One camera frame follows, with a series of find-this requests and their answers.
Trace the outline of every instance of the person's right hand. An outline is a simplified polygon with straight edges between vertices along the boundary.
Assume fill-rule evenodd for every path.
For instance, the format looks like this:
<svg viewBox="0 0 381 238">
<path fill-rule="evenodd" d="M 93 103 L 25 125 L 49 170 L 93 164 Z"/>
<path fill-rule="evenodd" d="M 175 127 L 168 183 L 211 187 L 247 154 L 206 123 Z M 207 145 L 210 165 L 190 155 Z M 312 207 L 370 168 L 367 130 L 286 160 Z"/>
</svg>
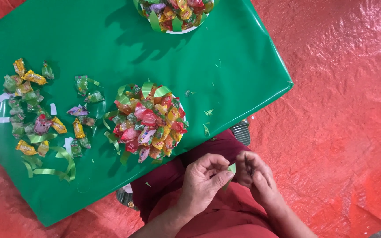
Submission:
<svg viewBox="0 0 381 238">
<path fill-rule="evenodd" d="M 254 169 L 254 175 L 248 175 L 245 156 Z M 252 197 L 264 209 L 279 211 L 286 204 L 277 189 L 270 167 L 252 151 L 241 151 L 236 157 L 237 182 L 251 190 Z"/>
</svg>

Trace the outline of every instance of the green plastic tablecloth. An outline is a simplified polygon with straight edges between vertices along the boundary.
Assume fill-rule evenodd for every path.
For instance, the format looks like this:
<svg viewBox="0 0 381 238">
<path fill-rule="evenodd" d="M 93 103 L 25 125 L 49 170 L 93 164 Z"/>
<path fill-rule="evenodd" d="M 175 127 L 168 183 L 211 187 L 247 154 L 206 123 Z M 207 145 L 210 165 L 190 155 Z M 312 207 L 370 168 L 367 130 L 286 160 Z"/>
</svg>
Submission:
<svg viewBox="0 0 381 238">
<path fill-rule="evenodd" d="M 43 60 L 54 67 L 56 79 L 43 87 L 41 104 L 49 110 L 55 103 L 69 132 L 51 140 L 50 146 L 63 146 L 65 137 L 74 137 L 74 117 L 65 113 L 83 105 L 74 76 L 86 74 L 104 87 L 106 101 L 88 104 L 98 118 L 115 109 L 112 102 L 121 85 L 142 85 L 148 79 L 167 85 L 181 98 L 190 127 L 164 163 L 207 140 L 205 122 L 215 136 L 293 86 L 250 0 L 221 1 L 197 30 L 182 35 L 154 32 L 131 0 L 28 0 L 0 20 L 0 94 L 3 77 L 14 74 L 12 64 L 20 57 L 37 73 Z M 186 98 L 186 90 L 197 93 Z M 204 111 L 210 109 L 213 115 L 206 116 Z M 7 100 L 1 102 L 0 117 L 9 111 Z M 45 226 L 160 166 L 152 165 L 150 158 L 139 164 L 133 156 L 122 166 L 99 120 L 96 129 L 86 130 L 92 149 L 75 159 L 75 180 L 28 178 L 11 129 L 10 123 L 0 123 L 0 163 Z M 67 161 L 55 154 L 50 150 L 41 158 L 42 167 L 64 171 Z"/>
</svg>

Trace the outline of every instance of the maroon pants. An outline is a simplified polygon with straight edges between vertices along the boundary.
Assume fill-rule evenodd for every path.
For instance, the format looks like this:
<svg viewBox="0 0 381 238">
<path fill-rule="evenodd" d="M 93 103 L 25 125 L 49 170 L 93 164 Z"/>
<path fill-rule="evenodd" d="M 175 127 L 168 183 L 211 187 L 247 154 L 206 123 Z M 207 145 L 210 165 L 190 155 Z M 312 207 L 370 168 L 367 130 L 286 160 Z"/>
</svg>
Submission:
<svg viewBox="0 0 381 238">
<path fill-rule="evenodd" d="M 242 150 L 250 150 L 237 141 L 229 129 L 215 138 L 214 141 L 208 140 L 190 151 L 178 155 L 172 161 L 130 183 L 133 190 L 133 202 L 139 208 L 140 217 L 145 224 L 158 201 L 167 193 L 182 187 L 183 176 L 189 164 L 204 154 L 211 153 L 223 155 L 231 165 L 236 162 L 236 155 Z"/>
</svg>

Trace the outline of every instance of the red tarp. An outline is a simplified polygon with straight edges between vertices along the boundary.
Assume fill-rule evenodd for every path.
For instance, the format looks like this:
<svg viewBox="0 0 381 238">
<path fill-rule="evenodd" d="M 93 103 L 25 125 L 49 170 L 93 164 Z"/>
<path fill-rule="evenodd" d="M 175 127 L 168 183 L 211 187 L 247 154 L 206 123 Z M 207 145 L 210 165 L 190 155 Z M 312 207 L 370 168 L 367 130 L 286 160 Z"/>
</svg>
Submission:
<svg viewBox="0 0 381 238">
<path fill-rule="evenodd" d="M 0 0 L 0 18 L 20 3 Z M 319 237 L 368 237 L 381 229 L 381 0 L 253 3 L 295 86 L 249 119 L 250 148 Z M 0 237 L 127 237 L 142 225 L 111 194 L 44 228 L 0 165 Z"/>
</svg>

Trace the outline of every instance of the scissors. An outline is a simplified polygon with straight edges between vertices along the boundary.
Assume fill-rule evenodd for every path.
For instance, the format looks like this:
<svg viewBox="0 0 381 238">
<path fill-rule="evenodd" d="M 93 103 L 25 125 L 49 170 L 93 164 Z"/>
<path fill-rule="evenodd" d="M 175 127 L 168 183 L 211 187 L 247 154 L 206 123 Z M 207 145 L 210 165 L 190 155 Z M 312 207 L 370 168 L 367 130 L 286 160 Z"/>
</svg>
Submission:
<svg viewBox="0 0 381 238">
<path fill-rule="evenodd" d="M 252 177 L 254 175 L 254 168 L 252 167 L 248 158 L 246 158 L 246 155 L 245 155 L 245 167 L 246 167 L 246 172 L 248 173 L 248 175 Z"/>
</svg>

